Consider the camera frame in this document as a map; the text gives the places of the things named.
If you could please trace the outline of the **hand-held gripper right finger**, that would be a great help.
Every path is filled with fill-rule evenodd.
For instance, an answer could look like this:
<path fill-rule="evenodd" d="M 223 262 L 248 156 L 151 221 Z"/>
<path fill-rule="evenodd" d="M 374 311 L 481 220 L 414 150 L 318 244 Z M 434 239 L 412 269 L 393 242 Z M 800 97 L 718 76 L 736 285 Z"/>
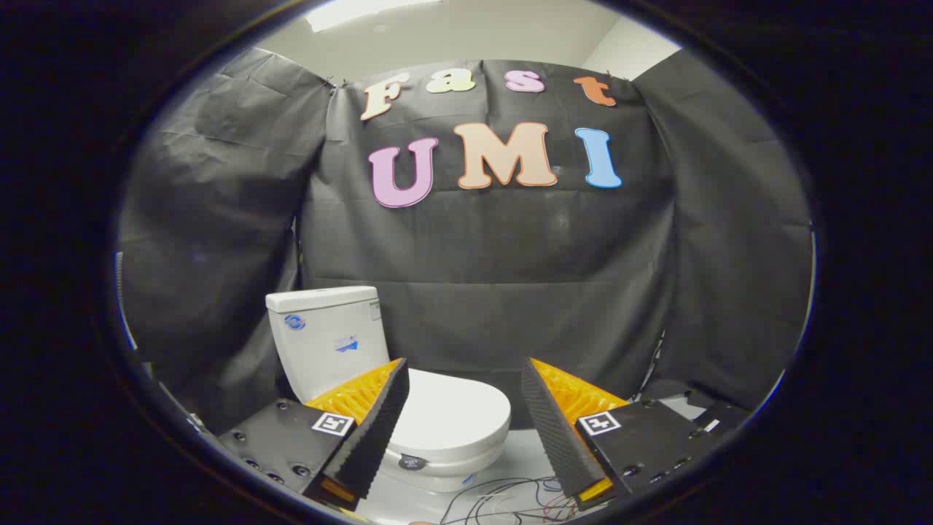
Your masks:
<path fill-rule="evenodd" d="M 580 510 L 669 481 L 732 431 L 732 408 L 724 403 L 687 418 L 669 403 L 624 401 L 533 358 L 522 393 L 563 493 Z"/>

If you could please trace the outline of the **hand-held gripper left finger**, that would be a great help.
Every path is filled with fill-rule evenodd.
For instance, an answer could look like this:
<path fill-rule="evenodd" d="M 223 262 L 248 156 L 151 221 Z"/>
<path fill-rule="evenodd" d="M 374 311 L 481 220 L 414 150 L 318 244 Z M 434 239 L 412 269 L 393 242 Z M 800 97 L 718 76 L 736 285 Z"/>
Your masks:
<path fill-rule="evenodd" d="M 409 363 L 394 359 L 312 401 L 277 399 L 219 442 L 270 481 L 352 511 L 369 495 L 409 391 Z"/>

